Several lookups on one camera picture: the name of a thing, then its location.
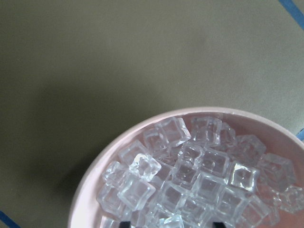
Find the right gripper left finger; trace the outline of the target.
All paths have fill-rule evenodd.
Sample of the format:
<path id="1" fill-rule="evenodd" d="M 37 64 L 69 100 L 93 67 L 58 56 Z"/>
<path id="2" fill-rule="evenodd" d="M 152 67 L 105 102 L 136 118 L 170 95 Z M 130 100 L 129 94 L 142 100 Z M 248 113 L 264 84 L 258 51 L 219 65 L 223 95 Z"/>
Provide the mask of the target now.
<path id="1" fill-rule="evenodd" d="M 121 221 L 120 228 L 131 228 L 131 222 L 130 221 Z"/>

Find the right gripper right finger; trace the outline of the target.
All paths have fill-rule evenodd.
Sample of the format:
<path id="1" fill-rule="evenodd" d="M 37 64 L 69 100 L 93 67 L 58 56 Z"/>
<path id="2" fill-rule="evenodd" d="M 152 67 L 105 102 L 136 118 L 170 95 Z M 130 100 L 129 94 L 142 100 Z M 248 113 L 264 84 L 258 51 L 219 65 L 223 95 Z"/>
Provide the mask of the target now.
<path id="1" fill-rule="evenodd" d="M 225 224 L 223 222 L 213 222 L 212 228 L 225 228 Z"/>

